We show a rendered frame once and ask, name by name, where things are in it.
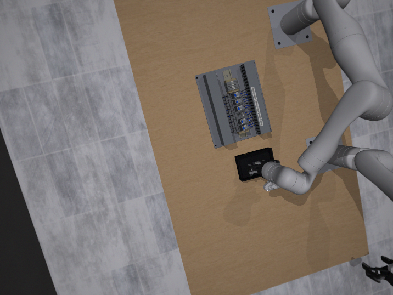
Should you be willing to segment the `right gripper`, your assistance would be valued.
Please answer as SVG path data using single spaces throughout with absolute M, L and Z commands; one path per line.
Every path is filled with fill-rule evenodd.
M 262 173 L 261 173 L 262 167 L 265 163 L 270 162 L 270 161 L 280 164 L 280 161 L 278 161 L 278 160 L 266 160 L 266 161 L 261 160 L 261 164 L 255 164 L 255 165 L 248 164 L 247 171 L 248 171 L 249 176 L 252 176 L 254 173 L 256 173 L 256 174 L 259 174 L 261 177 L 263 177 Z

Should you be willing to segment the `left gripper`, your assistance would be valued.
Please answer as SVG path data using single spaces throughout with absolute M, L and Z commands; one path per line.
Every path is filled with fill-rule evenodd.
M 385 256 L 381 256 L 381 260 L 388 265 L 393 263 L 392 259 L 389 259 Z M 381 283 L 380 280 L 384 279 L 384 280 L 388 281 L 390 285 L 393 286 L 393 274 L 388 271 L 387 265 L 384 267 L 381 267 L 381 268 L 378 268 L 378 267 L 372 268 L 363 262 L 362 268 L 366 270 L 366 276 L 368 276 L 372 280 L 376 281 L 377 283 Z M 375 272 L 372 272 L 372 270 L 374 270 Z M 381 275 L 378 274 L 378 270 L 380 271 Z

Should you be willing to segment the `grey relay panel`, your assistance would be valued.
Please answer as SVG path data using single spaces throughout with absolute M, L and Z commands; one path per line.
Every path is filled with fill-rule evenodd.
M 271 132 L 255 60 L 195 75 L 214 148 Z M 240 91 L 240 97 L 231 94 Z M 242 99 L 244 110 L 235 111 L 233 100 Z M 238 119 L 246 118 L 241 131 Z

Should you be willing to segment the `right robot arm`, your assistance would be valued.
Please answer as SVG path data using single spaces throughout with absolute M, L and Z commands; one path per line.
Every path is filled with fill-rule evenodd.
M 283 188 L 297 195 L 307 193 L 322 167 L 335 154 L 347 127 L 358 117 L 379 121 L 392 110 L 393 96 L 375 64 L 360 24 L 343 9 L 350 0 L 303 0 L 286 13 L 282 31 L 294 35 L 321 20 L 334 59 L 352 85 L 341 97 L 315 140 L 298 159 L 302 173 L 267 162 L 262 176 L 268 180 L 264 190 Z

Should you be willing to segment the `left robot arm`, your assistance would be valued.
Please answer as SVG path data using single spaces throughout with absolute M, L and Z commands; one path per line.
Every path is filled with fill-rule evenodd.
M 338 145 L 327 163 L 359 171 L 393 202 L 393 156 L 389 152 Z

